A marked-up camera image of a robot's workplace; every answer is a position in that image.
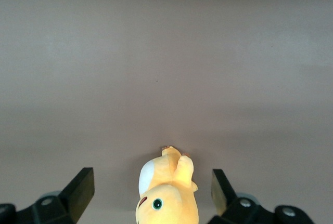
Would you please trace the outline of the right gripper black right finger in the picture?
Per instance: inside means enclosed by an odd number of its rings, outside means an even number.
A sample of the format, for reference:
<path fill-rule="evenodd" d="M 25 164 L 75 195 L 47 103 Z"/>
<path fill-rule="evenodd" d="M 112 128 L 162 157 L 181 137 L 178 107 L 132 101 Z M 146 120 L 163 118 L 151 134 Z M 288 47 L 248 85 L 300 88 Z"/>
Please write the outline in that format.
<path fill-rule="evenodd" d="M 303 210 L 290 205 L 279 205 L 273 212 L 265 209 L 249 194 L 236 194 L 221 169 L 212 170 L 211 196 L 217 214 L 209 223 L 312 223 Z"/>

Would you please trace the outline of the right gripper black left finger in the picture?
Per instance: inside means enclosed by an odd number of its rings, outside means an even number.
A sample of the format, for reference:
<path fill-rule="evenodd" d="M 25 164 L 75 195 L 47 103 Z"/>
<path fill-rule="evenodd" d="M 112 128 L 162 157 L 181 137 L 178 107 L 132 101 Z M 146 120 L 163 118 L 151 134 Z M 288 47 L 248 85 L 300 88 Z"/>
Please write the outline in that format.
<path fill-rule="evenodd" d="M 85 167 L 62 191 L 46 193 L 25 209 L 2 203 L 1 223 L 77 223 L 94 193 L 94 170 Z"/>

